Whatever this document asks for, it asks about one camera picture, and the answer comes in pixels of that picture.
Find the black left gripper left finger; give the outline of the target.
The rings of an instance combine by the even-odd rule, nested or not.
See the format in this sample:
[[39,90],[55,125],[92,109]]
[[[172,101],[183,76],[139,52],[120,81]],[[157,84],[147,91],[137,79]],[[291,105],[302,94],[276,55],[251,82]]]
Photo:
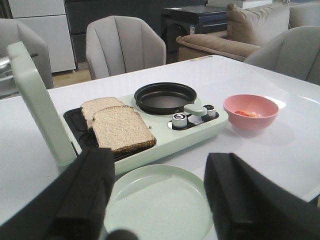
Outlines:
[[115,182],[114,154],[89,148],[0,227],[2,240],[97,240]]

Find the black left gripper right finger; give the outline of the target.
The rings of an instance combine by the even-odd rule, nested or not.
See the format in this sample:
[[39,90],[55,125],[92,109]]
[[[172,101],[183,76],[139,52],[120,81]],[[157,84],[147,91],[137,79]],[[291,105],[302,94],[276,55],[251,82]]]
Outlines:
[[234,153],[209,153],[204,188],[219,240],[318,240],[320,210]]

